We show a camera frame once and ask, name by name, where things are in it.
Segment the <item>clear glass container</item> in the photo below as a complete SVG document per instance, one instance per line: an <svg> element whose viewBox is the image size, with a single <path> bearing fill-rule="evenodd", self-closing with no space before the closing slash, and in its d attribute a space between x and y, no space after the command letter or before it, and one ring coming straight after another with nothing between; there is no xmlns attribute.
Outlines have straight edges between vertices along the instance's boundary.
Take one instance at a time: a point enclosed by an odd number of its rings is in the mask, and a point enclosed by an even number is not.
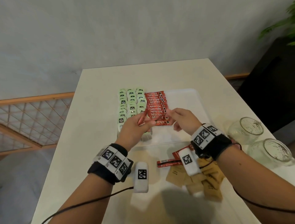
<svg viewBox="0 0 295 224"><path fill-rule="evenodd" d="M247 154L269 169L291 166L295 163L291 151L276 139L265 139L253 143L248 147Z"/></svg>
<svg viewBox="0 0 295 224"><path fill-rule="evenodd" d="M227 134L241 145L249 145L263 132L264 129L259 121L250 117L243 117L239 121L232 123Z"/></svg>

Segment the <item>tabletop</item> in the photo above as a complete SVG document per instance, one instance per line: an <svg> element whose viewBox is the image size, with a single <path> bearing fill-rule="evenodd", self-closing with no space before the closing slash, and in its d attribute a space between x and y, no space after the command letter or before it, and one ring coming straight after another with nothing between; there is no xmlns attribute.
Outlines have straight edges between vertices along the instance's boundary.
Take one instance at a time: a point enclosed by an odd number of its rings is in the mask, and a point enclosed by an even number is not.
<svg viewBox="0 0 295 224"><path fill-rule="evenodd" d="M241 117L258 119L209 59L84 69L32 224L55 213L86 177L98 151L116 140L118 89L137 86L148 92L196 89L214 124L224 132ZM259 140L265 138L274 138L266 128ZM156 161L172 158L171 152L187 144L133 148L128 157L148 163L149 192L128 190L111 197L103 223L259 223L227 179L221 185L221 203L192 197L165 181L169 167L157 168ZM276 172L295 184L290 168ZM114 186L113 193L130 186L133 180L128 177Z"/></svg>

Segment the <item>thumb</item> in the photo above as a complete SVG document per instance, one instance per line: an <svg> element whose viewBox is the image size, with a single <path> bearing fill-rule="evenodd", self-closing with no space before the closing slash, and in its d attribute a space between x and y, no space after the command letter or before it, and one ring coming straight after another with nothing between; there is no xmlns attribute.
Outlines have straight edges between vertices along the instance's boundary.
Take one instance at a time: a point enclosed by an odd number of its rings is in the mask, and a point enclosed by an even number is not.
<svg viewBox="0 0 295 224"><path fill-rule="evenodd" d="M174 110L167 109L166 114L168 114L169 117L172 117L175 121L178 121L181 119L181 115L176 113Z"/></svg>
<svg viewBox="0 0 295 224"><path fill-rule="evenodd" d="M140 126L140 129L143 133L147 132L148 129L154 127L156 125L155 121L146 122L144 125Z"/></svg>

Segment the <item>black planter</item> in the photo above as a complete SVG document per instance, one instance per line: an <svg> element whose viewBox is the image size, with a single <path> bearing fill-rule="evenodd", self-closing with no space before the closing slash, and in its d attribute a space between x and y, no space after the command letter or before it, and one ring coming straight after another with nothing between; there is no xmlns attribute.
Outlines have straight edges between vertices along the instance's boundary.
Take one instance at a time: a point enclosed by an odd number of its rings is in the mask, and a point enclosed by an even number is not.
<svg viewBox="0 0 295 224"><path fill-rule="evenodd" d="M295 120L295 46L289 42L276 39L238 89L272 133Z"/></svg>

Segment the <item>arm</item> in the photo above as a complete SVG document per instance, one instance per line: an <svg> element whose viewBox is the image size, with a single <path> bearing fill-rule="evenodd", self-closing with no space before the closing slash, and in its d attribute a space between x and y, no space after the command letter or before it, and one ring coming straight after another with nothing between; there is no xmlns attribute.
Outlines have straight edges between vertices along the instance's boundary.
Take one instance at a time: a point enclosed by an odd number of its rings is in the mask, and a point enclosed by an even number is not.
<svg viewBox="0 0 295 224"><path fill-rule="evenodd" d="M185 109L167 110L172 117L174 130L184 130L192 135L202 124L195 115ZM268 207L295 210L295 187L256 162L235 146L224 150L217 158L217 164L244 198ZM262 223L295 223L295 214L259 208L246 203Z"/></svg>
<svg viewBox="0 0 295 224"><path fill-rule="evenodd" d="M143 133L149 131L150 128L155 126L156 122L147 122L142 126L138 126L138 121L141 114L137 114L128 118L122 127L117 141L118 145L123 146L127 151L130 151L140 140ZM90 173L71 194L66 202L59 210L62 210L71 205L79 204L95 198L100 198L112 193L113 185L105 181L101 177ZM101 223L109 203L109 198L103 199L98 202L86 204L57 216L50 220L50 224L98 224Z"/></svg>

